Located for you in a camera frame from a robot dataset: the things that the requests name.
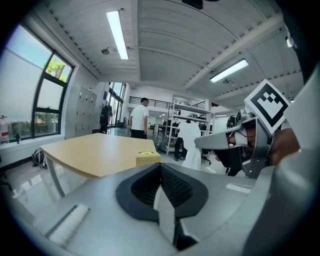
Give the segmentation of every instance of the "man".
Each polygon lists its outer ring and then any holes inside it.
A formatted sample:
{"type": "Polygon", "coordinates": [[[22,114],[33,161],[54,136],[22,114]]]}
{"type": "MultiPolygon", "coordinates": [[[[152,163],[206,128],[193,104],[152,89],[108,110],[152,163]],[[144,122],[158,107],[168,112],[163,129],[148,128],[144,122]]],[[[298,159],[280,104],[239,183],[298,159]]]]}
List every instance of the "man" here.
{"type": "Polygon", "coordinates": [[[112,107],[109,105],[109,102],[105,103],[105,106],[101,110],[100,114],[100,133],[105,134],[108,129],[108,124],[110,118],[112,117],[112,107]]]}
{"type": "Polygon", "coordinates": [[[174,145],[174,157],[173,159],[178,161],[180,160],[185,160],[186,155],[187,155],[187,150],[185,147],[182,147],[182,154],[179,156],[179,151],[180,151],[180,144],[184,142],[182,139],[182,136],[188,133],[188,124],[190,124],[191,121],[187,120],[186,122],[179,123],[178,127],[176,128],[178,130],[178,138],[176,139],[175,145],[174,145]]]}
{"type": "Polygon", "coordinates": [[[148,104],[149,100],[147,98],[142,98],[141,105],[136,106],[133,109],[129,118],[131,138],[147,138],[147,118],[149,116],[149,110],[147,109],[148,104]]]}

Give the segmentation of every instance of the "fluorescent light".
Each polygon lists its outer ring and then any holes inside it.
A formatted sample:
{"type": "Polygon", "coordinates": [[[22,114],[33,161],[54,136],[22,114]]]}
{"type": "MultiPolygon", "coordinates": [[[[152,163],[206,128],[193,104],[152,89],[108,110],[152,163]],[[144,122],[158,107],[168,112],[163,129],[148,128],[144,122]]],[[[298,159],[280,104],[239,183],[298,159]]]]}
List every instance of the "fluorescent light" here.
{"type": "Polygon", "coordinates": [[[116,47],[118,49],[118,52],[120,54],[120,58],[122,60],[128,60],[129,57],[128,57],[127,48],[125,44],[124,33],[120,23],[119,11],[116,10],[116,11],[107,12],[106,16],[108,18],[112,35],[113,35],[116,47]]]}
{"type": "Polygon", "coordinates": [[[243,59],[243,60],[240,60],[239,62],[237,62],[236,64],[233,64],[231,67],[228,67],[226,70],[222,71],[221,73],[215,75],[214,77],[212,77],[210,79],[210,81],[212,83],[215,83],[219,80],[221,80],[222,78],[225,78],[226,76],[229,76],[230,74],[248,66],[248,62],[243,59]]]}

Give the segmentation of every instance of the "yellow object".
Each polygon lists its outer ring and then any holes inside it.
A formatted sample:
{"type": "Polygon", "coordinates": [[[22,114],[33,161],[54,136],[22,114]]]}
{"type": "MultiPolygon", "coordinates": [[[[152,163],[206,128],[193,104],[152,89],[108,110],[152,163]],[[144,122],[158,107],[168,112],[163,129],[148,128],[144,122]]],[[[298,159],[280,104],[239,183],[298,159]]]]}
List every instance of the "yellow object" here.
{"type": "MultiPolygon", "coordinates": [[[[88,178],[102,177],[134,168],[140,152],[155,152],[158,159],[161,159],[151,139],[102,133],[42,145],[41,149],[57,164],[88,178]]],[[[154,157],[154,154],[139,156],[154,157]]]]}
{"type": "Polygon", "coordinates": [[[159,162],[161,162],[161,155],[157,152],[144,151],[137,154],[135,166],[145,166],[159,162]]]}

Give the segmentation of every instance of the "sky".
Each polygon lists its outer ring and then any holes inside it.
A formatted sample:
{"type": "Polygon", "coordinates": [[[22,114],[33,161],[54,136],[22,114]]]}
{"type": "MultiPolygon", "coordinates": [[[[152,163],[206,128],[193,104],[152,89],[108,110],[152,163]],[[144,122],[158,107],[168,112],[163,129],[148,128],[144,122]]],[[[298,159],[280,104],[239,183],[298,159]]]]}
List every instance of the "sky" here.
{"type": "MultiPolygon", "coordinates": [[[[45,67],[52,52],[21,25],[17,26],[6,47],[42,69],[45,67]]],[[[70,70],[71,68],[66,66],[62,74],[68,75],[70,70]]]]}

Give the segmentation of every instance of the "white t-shirt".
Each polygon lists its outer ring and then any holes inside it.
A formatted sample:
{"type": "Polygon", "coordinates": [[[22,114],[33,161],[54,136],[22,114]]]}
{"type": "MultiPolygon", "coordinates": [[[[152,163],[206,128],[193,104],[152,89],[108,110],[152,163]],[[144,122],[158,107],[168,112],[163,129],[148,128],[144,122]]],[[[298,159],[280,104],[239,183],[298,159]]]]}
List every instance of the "white t-shirt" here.
{"type": "Polygon", "coordinates": [[[183,137],[188,136],[189,129],[190,129],[189,125],[190,125],[190,123],[187,123],[187,122],[179,123],[179,125],[178,125],[178,129],[179,129],[178,137],[179,138],[183,138],[183,137]]]}
{"type": "Polygon", "coordinates": [[[149,110],[144,105],[136,106],[131,115],[132,116],[132,130],[144,130],[144,117],[149,116],[149,110]]]}

